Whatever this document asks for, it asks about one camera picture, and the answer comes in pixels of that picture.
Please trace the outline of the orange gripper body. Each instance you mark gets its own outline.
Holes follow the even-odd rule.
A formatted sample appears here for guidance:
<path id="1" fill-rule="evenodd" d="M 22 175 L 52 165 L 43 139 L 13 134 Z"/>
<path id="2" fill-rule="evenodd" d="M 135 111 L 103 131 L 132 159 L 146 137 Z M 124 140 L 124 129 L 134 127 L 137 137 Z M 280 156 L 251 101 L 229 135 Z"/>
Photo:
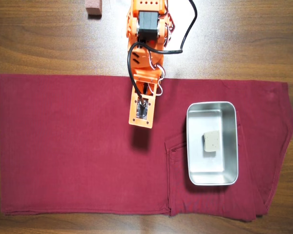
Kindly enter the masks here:
<path id="1" fill-rule="evenodd" d="M 149 96 L 162 95 L 162 72 L 159 69 L 155 71 L 134 69 L 132 73 L 141 94 Z"/>

